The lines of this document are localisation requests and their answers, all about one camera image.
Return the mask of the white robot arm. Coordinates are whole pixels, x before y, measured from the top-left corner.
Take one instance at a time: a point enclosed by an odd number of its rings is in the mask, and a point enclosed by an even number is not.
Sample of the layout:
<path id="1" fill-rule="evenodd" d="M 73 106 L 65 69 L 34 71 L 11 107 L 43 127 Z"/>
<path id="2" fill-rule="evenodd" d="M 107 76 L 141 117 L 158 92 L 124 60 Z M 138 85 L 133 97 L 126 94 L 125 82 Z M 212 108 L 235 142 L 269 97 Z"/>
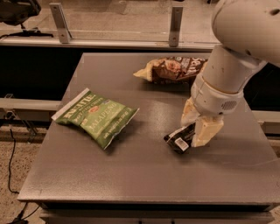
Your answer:
<path id="1" fill-rule="evenodd" d="M 216 45 L 191 88 L 181 124 L 195 125 L 193 147 L 206 145 L 235 111 L 249 80 L 280 64 L 280 0 L 220 0 L 211 26 Z"/>

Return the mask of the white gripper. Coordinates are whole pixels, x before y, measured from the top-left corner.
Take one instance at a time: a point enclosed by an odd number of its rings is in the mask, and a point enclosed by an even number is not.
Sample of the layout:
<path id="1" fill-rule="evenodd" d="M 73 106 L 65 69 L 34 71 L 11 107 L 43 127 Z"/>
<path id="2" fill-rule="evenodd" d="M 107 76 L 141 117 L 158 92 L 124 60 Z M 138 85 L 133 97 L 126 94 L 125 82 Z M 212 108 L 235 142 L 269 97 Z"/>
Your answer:
<path id="1" fill-rule="evenodd" d="M 223 127 L 223 115 L 233 113 L 242 97 L 242 91 L 228 94 L 211 87 L 199 74 L 192 84 L 191 98 L 185 102 L 180 121 L 182 126 L 195 123 L 192 147 L 206 145 Z"/>

